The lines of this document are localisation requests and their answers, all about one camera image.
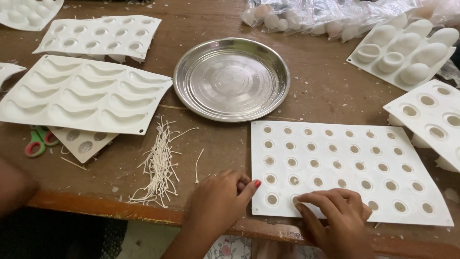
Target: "human hand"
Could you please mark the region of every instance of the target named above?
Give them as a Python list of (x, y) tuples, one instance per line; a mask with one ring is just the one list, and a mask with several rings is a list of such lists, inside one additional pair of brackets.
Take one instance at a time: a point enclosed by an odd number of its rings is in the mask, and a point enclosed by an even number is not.
[[(299, 202), (294, 202), (295, 207), (329, 259), (375, 258), (364, 228), (364, 221), (370, 217), (372, 209), (362, 203), (359, 193), (336, 188), (296, 198)], [(301, 202), (319, 207), (329, 226), (323, 227), (316, 215)]]
[(260, 185), (260, 180), (251, 181), (241, 171), (209, 176), (193, 193), (185, 224), (205, 230), (214, 242), (237, 221)]

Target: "person's arm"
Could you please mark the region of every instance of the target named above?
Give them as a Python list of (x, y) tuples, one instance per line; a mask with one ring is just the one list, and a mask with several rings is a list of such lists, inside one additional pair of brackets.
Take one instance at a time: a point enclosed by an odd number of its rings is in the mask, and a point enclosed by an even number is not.
[[(296, 197), (294, 205), (302, 215), (319, 248), (329, 259), (375, 259), (364, 222), (372, 210), (359, 193), (347, 189), (315, 191)], [(329, 226), (324, 227), (302, 202), (320, 208)]]
[(261, 181), (251, 181), (240, 171), (208, 177), (193, 193), (187, 219), (161, 259), (203, 259), (244, 212), (260, 185)]
[(32, 177), (0, 158), (0, 218), (24, 206), (37, 189)]

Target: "scissors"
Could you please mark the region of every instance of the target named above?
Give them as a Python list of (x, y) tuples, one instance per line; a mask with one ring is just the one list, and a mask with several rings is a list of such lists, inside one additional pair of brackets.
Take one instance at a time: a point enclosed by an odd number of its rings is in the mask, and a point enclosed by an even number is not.
[[(51, 137), (54, 137), (54, 134), (44, 126), (30, 126), (30, 142), (25, 148), (25, 153), (30, 158), (36, 158), (43, 154), (46, 150), (46, 146), (53, 147), (59, 144), (59, 140), (50, 142)], [(39, 150), (32, 152), (32, 149), (35, 146), (39, 146)]]

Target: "stainless steel plate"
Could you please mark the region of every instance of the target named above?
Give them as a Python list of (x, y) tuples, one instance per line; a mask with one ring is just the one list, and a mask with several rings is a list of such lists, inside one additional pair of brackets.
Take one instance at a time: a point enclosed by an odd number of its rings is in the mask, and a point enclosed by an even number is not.
[(291, 78), (284, 60), (255, 41), (225, 38), (189, 50), (174, 70), (174, 89), (197, 114), (216, 121), (260, 118), (278, 107)]

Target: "white silicone mold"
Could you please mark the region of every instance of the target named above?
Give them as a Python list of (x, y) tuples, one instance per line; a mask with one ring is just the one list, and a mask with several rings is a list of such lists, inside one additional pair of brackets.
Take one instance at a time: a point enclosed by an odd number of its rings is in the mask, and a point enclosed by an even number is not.
[(65, 53), (74, 58), (87, 55), (99, 61), (109, 55), (120, 63), (130, 56), (141, 63), (160, 22), (144, 15), (55, 20), (32, 53)]
[(93, 132), (62, 127), (48, 127), (80, 163), (85, 163), (109, 144), (117, 133)]
[(412, 143), (433, 148), (441, 158), (438, 166), (460, 171), (460, 92), (438, 80), (422, 86), (383, 106), (391, 125), (406, 125), (414, 132)]
[(0, 121), (144, 135), (170, 77), (44, 55), (0, 101)]
[(61, 9), (64, 0), (0, 0), (0, 24), (40, 31)]
[(400, 127), (255, 121), (251, 150), (252, 178), (263, 181), (252, 199), (254, 215), (300, 217), (293, 197), (347, 188), (374, 210), (371, 222), (454, 225)]
[(395, 18), (376, 25), (347, 62), (405, 91), (429, 81), (454, 53), (459, 32), (444, 28), (428, 39), (430, 21), (419, 20), (402, 29), (406, 22)]
[(0, 89), (4, 81), (8, 80), (12, 75), (26, 70), (27, 68), (10, 63), (0, 63)]

